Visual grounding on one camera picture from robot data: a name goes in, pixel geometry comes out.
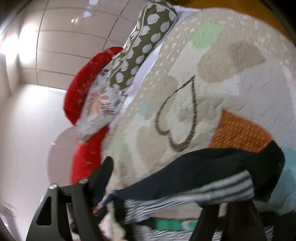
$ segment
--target orange flower print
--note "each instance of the orange flower print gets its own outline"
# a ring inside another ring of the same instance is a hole
[[[90,94],[85,107],[88,116],[97,115],[104,110],[105,105],[103,104],[103,100],[109,99],[109,97],[105,95],[106,92],[106,87],[103,87],[99,91]]]

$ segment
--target patterned blanket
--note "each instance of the patterned blanket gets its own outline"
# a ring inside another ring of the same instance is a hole
[[[127,187],[186,152],[258,153],[275,140],[286,164],[271,200],[257,206],[295,209],[295,79],[296,49],[277,30],[229,9],[191,15],[171,31],[105,142],[104,155],[115,161],[109,189]],[[186,207],[163,216],[196,218]]]

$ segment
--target polka dot pillow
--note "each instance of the polka dot pillow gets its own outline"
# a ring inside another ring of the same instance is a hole
[[[177,13],[170,3],[154,0],[145,4],[126,47],[111,61],[108,84],[125,91],[132,84],[135,74],[149,53],[172,29],[176,21]]]

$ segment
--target orange dotted pattern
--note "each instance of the orange dotted pattern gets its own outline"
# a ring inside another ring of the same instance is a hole
[[[222,110],[210,148],[236,148],[258,153],[272,141],[271,135],[253,122]]]

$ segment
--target metal bolt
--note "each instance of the metal bolt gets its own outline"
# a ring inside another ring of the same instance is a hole
[[[86,184],[86,183],[88,183],[88,181],[89,180],[87,178],[82,178],[82,179],[79,180],[79,183],[80,184]]]
[[[49,189],[54,190],[58,187],[58,185],[56,183],[53,183],[49,186]]]

